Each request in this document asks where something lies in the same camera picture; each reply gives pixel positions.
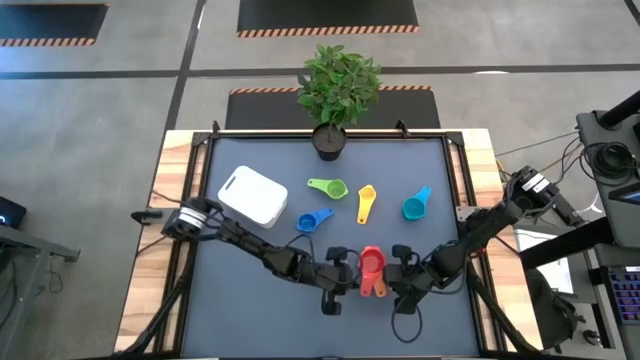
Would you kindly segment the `black table frame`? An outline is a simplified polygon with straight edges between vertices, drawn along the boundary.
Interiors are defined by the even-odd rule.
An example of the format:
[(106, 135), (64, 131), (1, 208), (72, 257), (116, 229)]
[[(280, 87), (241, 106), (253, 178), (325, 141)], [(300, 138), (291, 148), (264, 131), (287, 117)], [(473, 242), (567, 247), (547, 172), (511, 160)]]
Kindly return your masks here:
[[(346, 247), (356, 256), (366, 246), (389, 253), (403, 244), (422, 256), (458, 236), (458, 192), (442, 132), (352, 131), (331, 162), (319, 158), (305, 132), (204, 133), (195, 141), (207, 148), (209, 199), (218, 200), (241, 165), (283, 185), (288, 202), (271, 228), (232, 209), (226, 215), (273, 245), (313, 246), (320, 263), (329, 247)], [(307, 186), (311, 178), (341, 179), (348, 194), (332, 200)], [(377, 196), (361, 225), (358, 191), (366, 185)], [(403, 202), (424, 186), (432, 189), (427, 215), (407, 221)], [(296, 229), (300, 215), (323, 208), (334, 215), (313, 233)], [(242, 250), (205, 241), (195, 255), (182, 353), (220, 360), (476, 356), (484, 346), (481, 320), (466, 286), (455, 281), (452, 288), (449, 295), (426, 296), (413, 315), (396, 314), (392, 295), (363, 297), (353, 290), (341, 297), (341, 314), (328, 316), (320, 289), (279, 279)]]

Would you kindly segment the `grey metal cart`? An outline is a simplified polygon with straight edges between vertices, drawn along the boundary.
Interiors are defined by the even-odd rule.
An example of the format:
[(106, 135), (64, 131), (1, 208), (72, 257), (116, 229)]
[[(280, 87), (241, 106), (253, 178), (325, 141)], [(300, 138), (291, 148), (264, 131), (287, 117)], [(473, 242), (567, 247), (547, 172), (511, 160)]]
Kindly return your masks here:
[(0, 226), (0, 359), (8, 359), (53, 256), (76, 262), (80, 251)]

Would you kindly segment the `green plant in black pot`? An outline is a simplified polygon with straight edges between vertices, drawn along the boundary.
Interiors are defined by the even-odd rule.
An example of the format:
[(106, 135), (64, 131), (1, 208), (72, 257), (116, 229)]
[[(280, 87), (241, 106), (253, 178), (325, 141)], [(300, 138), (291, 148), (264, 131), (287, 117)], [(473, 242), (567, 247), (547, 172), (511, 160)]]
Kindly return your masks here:
[(381, 66), (342, 45), (319, 44), (305, 68), (310, 75), (298, 77), (297, 103), (316, 123), (311, 143), (319, 158), (334, 161), (347, 143), (345, 126), (379, 101)]

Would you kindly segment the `red measuring cup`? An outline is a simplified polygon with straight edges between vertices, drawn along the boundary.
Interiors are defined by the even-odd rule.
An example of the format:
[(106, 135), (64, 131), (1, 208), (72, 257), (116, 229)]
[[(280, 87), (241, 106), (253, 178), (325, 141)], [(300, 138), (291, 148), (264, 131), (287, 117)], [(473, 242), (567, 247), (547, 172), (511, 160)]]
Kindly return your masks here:
[(373, 284), (378, 275), (383, 275), (386, 257), (377, 246), (366, 246), (360, 254), (359, 268), (361, 272), (360, 295), (369, 297), (375, 294)]

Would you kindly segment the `white plastic basket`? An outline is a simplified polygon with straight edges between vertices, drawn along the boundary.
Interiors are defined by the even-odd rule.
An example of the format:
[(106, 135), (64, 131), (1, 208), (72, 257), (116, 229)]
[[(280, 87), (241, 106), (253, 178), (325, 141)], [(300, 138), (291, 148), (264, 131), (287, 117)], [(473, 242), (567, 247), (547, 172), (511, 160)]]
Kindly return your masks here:
[(288, 202), (288, 190), (246, 165), (238, 166), (217, 194), (218, 200), (262, 228), (271, 228)]

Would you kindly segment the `yellow measuring cup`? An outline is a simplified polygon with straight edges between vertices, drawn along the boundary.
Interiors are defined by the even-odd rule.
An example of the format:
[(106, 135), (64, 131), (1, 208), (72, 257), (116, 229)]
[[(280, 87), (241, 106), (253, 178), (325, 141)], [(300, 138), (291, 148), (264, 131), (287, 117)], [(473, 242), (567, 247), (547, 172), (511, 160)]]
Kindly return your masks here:
[(376, 190), (372, 185), (366, 185), (358, 191), (359, 206), (357, 222), (364, 225), (368, 221), (369, 214), (376, 200)]

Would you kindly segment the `black hazard-striped floor mat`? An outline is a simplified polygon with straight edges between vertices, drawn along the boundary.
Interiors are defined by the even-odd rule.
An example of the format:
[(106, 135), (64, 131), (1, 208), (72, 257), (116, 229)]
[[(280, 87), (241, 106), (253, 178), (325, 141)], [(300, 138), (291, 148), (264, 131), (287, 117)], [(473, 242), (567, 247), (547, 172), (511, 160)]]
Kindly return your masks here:
[(0, 4), (0, 47), (92, 46), (108, 3)]
[(240, 38), (416, 33), (413, 0), (240, 0)]

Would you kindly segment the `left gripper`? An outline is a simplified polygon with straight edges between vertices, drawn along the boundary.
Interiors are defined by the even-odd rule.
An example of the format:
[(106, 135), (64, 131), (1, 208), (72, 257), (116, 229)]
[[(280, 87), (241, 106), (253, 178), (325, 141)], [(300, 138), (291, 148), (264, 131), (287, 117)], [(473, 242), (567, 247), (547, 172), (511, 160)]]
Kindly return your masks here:
[(341, 303), (336, 298), (345, 295), (350, 290), (358, 290), (360, 278), (361, 274), (354, 273), (352, 267), (346, 262), (334, 262), (332, 265), (324, 266), (319, 271), (319, 285), (323, 289), (322, 313), (328, 316), (340, 315)]

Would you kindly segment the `white paper sheet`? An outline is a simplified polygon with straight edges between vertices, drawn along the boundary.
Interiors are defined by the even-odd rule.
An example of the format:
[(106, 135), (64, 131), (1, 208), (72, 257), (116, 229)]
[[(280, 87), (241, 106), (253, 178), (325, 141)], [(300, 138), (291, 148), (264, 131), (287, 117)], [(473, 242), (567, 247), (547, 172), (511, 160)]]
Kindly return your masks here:
[[(555, 238), (556, 234), (549, 232), (546, 228), (522, 226), (514, 228), (514, 236), (517, 250), (524, 252), (535, 245)], [(537, 270), (554, 291), (571, 296), (575, 295), (567, 257), (538, 266)]]

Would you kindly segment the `grey equipment cart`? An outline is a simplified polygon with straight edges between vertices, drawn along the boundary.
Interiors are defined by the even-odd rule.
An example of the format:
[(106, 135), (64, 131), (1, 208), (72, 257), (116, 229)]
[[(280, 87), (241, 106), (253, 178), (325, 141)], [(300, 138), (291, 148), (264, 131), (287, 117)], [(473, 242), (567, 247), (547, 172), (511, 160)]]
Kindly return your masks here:
[[(595, 144), (619, 142), (624, 144), (636, 161), (640, 163), (640, 140), (634, 132), (634, 126), (640, 124), (640, 114), (634, 114), (619, 124), (615, 130), (602, 128), (596, 116), (579, 113), (576, 116), (580, 140), (588, 148), (588, 158), (595, 153)], [(593, 172), (587, 161), (583, 161), (584, 170), (594, 178), (611, 232), (620, 246), (640, 247), (640, 204), (625, 203), (610, 199), (609, 193), (626, 186), (640, 183), (640, 168), (637, 175), (630, 178), (609, 179)]]

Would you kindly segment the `black clamp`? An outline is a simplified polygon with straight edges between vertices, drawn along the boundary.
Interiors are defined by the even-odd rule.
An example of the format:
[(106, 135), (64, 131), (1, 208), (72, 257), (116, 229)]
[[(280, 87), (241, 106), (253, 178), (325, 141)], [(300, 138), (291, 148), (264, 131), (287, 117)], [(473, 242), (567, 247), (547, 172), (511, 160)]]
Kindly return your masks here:
[(163, 217), (163, 212), (161, 210), (146, 209), (132, 212), (130, 217), (140, 225), (150, 225), (158, 222)]

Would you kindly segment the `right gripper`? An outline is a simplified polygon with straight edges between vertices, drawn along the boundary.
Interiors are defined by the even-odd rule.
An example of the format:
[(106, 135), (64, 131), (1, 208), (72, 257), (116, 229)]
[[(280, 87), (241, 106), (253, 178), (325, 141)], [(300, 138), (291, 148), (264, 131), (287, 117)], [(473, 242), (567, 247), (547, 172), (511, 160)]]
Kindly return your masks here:
[(409, 246), (393, 245), (391, 253), (399, 263), (390, 263), (384, 267), (383, 278), (386, 286), (399, 297), (411, 296), (421, 299), (435, 285), (430, 268)]

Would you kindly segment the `teal measuring cup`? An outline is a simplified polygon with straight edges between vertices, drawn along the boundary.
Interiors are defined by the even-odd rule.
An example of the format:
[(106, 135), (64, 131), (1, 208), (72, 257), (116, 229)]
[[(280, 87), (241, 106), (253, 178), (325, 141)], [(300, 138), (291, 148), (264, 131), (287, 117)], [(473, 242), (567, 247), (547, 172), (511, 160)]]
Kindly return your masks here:
[(413, 196), (408, 197), (402, 205), (402, 215), (407, 221), (417, 221), (427, 215), (428, 201), (432, 189), (428, 186), (422, 187)]

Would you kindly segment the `blue measuring cup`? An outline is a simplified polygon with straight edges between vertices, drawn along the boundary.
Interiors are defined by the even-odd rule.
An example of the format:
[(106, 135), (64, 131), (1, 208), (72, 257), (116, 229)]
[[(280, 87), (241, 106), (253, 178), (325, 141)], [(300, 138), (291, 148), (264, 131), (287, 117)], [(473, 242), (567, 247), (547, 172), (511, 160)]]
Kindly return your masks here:
[(296, 229), (303, 233), (313, 233), (317, 227), (334, 215), (332, 208), (323, 208), (314, 212), (300, 215), (296, 223)]

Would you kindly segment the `green measuring cup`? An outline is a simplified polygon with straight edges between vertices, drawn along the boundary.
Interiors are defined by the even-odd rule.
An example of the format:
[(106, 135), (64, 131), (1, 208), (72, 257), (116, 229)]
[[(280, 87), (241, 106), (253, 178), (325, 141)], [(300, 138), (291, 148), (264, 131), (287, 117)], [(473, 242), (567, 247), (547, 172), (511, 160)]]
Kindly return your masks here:
[(348, 194), (346, 184), (341, 179), (311, 178), (307, 186), (322, 191), (332, 200), (340, 200)]

